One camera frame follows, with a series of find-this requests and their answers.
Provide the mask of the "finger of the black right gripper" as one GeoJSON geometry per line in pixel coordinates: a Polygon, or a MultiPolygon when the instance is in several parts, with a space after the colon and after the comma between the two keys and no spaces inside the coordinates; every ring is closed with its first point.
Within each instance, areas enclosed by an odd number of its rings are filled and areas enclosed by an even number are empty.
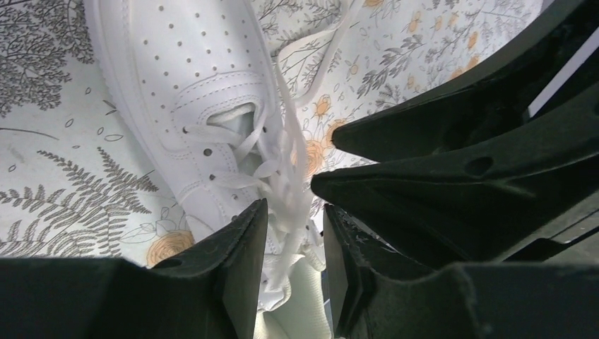
{"type": "Polygon", "coordinates": [[[430,266],[598,262],[598,86],[476,145],[316,175],[314,193],[430,266]]]}
{"type": "Polygon", "coordinates": [[[337,128],[334,146],[377,162],[464,148],[521,126],[526,109],[598,30],[597,1],[555,1],[474,68],[337,128]]]}

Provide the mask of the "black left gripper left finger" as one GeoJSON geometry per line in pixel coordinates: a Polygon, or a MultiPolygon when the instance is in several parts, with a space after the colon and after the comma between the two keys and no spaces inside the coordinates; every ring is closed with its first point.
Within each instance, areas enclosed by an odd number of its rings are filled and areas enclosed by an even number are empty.
{"type": "Polygon", "coordinates": [[[122,258],[1,260],[2,338],[251,338],[266,200],[147,269],[122,258]]]}

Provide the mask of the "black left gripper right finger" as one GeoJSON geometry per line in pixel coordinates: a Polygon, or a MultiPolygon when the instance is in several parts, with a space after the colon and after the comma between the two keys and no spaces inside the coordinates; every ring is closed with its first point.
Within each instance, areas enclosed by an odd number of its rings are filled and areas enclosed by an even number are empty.
{"type": "Polygon", "coordinates": [[[335,338],[597,338],[598,267],[453,263],[394,252],[324,208],[335,338]]]}

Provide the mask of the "white sneaker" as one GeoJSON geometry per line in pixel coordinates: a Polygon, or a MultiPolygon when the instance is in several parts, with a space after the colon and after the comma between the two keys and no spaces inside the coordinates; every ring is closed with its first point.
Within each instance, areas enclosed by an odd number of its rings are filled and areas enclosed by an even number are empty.
{"type": "Polygon", "coordinates": [[[297,100],[248,1],[86,1],[124,121],[201,241],[268,201],[252,338],[331,338],[297,100]]]}

